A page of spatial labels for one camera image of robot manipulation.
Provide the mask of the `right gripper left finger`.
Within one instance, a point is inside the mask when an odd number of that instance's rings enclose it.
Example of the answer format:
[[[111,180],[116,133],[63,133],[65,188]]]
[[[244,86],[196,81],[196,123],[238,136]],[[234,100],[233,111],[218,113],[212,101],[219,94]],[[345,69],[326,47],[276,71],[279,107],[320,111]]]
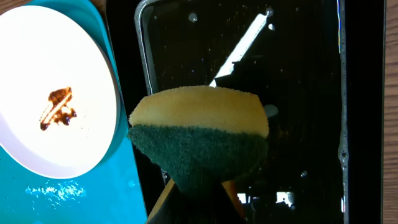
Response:
[[[160,210],[163,203],[165,202],[165,199],[168,197],[170,191],[173,189],[174,185],[175,185],[175,182],[172,179],[170,179],[168,181],[167,185],[165,186],[165,189],[163,189],[160,197],[157,199],[149,216],[147,217],[146,224],[149,224],[149,221],[155,217],[155,215],[157,214],[157,212]]]

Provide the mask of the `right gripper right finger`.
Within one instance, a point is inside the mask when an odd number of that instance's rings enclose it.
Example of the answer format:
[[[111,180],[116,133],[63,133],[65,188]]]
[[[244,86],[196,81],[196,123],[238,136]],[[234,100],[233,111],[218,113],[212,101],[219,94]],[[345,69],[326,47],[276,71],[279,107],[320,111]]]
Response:
[[[223,182],[222,185],[223,185],[226,193],[228,194],[228,197],[230,198],[235,211],[239,214],[239,216],[243,220],[243,222],[246,222],[246,217],[244,214],[243,206],[238,197],[238,191],[236,190],[234,181],[229,180],[229,181]]]

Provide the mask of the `yellow green sponge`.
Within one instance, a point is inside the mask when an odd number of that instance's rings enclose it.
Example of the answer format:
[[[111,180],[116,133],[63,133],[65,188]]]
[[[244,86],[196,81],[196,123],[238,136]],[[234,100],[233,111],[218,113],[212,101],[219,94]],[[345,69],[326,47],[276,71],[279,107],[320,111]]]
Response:
[[[129,116],[132,143],[190,197],[250,171],[267,156],[269,125],[255,94],[183,86],[144,97]]]

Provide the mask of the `teal plastic tray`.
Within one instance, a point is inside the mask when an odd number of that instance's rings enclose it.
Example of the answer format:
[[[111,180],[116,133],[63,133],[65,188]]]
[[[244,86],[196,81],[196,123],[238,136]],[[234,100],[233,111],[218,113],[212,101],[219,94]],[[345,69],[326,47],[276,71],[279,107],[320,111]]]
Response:
[[[101,47],[113,69],[119,121],[111,145],[92,170],[69,179],[31,172],[1,147],[2,223],[144,223],[147,218],[133,148],[126,134],[127,116],[108,32],[89,1],[32,1],[66,15]]]

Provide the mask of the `black water tray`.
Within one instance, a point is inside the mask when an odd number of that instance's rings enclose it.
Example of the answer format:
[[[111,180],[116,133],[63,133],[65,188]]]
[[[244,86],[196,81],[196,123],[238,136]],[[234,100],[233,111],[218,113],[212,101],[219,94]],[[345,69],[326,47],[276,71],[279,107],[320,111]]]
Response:
[[[380,223],[384,1],[108,1],[126,111],[184,85],[256,94],[268,157],[248,223]]]

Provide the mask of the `white plate with sauce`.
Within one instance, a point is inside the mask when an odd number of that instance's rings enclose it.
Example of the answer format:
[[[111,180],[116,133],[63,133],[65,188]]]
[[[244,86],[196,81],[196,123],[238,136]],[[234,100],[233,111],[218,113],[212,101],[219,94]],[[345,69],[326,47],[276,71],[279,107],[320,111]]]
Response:
[[[120,99],[111,64],[75,21],[43,6],[1,16],[1,147],[33,173],[81,176],[107,153]]]

